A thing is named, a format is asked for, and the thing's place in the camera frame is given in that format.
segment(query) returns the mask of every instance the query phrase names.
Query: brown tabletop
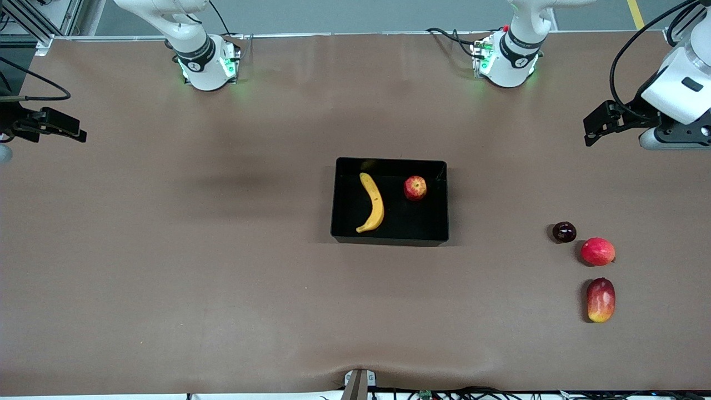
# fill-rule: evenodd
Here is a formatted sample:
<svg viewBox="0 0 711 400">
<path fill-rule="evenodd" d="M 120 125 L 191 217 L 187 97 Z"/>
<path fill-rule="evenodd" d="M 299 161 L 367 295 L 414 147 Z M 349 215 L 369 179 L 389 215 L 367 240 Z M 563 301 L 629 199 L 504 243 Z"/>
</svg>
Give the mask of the brown tabletop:
<svg viewBox="0 0 711 400">
<path fill-rule="evenodd" d="M 429 36 L 263 39 L 215 93 L 160 42 L 56 41 L 32 68 L 89 140 L 16 140 L 2 167 L 0 394 L 327 390 L 354 367 L 412 388 L 711 388 L 711 154 L 583 142 L 629 36 L 552 35 L 512 90 Z M 623 98 L 667 50 L 630 50 Z M 335 242 L 344 156 L 446 161 L 450 241 Z M 551 242 L 563 220 L 617 262 Z M 594 325 L 602 276 L 617 311 Z"/>
</svg>

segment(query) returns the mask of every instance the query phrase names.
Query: banana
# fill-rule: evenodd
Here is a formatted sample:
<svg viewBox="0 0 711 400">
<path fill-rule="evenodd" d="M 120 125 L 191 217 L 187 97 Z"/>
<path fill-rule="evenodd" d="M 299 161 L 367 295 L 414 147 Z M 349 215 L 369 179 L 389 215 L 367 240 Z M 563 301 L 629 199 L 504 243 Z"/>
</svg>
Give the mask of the banana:
<svg viewBox="0 0 711 400">
<path fill-rule="evenodd" d="M 383 217 L 385 216 L 383 197 L 380 195 L 380 191 L 375 185 L 373 178 L 371 178 L 370 175 L 361 172 L 360 182 L 361 184 L 363 184 L 363 187 L 370 196 L 370 202 L 373 204 L 373 210 L 370 212 L 370 216 L 368 217 L 368 220 L 363 224 L 363 226 L 359 226 L 355 229 L 355 231 L 358 233 L 377 229 L 383 222 Z"/>
</svg>

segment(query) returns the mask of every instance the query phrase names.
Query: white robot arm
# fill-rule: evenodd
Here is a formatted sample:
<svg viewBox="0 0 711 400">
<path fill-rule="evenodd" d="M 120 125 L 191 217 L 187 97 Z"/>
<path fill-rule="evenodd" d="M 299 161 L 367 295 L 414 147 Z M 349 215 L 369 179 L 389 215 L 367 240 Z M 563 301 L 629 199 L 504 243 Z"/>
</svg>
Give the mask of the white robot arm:
<svg viewBox="0 0 711 400">
<path fill-rule="evenodd" d="M 239 50 L 219 35 L 208 35 L 193 13 L 208 0 L 114 0 L 124 10 L 155 26 L 173 47 L 186 80 L 200 90 L 216 90 L 234 81 Z"/>
<path fill-rule="evenodd" d="M 538 51 L 552 25 L 551 9 L 586 6 L 596 0 L 507 0 L 514 14 L 507 31 L 475 42 L 474 73 L 504 88 L 522 84 L 533 73 Z"/>
<path fill-rule="evenodd" d="M 587 146 L 610 133 L 642 127 L 647 129 L 639 142 L 645 149 L 711 149 L 711 0 L 676 8 L 685 4 L 705 13 L 680 33 L 681 42 L 631 102 L 607 100 L 584 119 Z"/>
</svg>

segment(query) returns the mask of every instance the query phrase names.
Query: black square tray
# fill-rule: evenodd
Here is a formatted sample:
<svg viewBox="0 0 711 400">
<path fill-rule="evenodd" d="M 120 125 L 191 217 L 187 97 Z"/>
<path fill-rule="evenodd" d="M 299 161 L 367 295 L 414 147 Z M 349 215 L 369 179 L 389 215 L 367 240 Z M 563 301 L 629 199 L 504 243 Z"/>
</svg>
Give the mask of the black square tray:
<svg viewBox="0 0 711 400">
<path fill-rule="evenodd" d="M 370 197 L 359 174 L 373 177 L 380 190 L 385 217 L 374 231 L 356 233 L 372 209 Z M 405 198 L 403 185 L 412 175 L 427 183 L 427 195 L 420 201 Z M 409 159 L 336 160 L 331 235 L 341 243 L 439 246 L 449 239 L 447 211 L 447 163 Z"/>
</svg>

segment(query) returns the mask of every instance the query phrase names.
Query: apple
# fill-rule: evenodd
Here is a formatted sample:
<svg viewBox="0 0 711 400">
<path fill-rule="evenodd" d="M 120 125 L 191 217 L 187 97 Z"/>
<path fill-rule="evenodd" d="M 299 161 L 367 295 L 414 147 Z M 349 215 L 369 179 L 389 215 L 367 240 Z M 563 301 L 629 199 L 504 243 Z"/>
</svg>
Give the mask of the apple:
<svg viewBox="0 0 711 400">
<path fill-rule="evenodd" d="M 597 267 L 610 264 L 615 259 L 615 247 L 603 238 L 591 238 L 580 248 L 583 260 Z"/>
<path fill-rule="evenodd" d="M 419 201 L 427 194 L 427 184 L 422 177 L 415 175 L 407 178 L 404 190 L 408 200 Z"/>
<path fill-rule="evenodd" d="M 603 323 L 615 312 L 615 288 L 605 278 L 593 280 L 587 287 L 587 317 Z"/>
</svg>

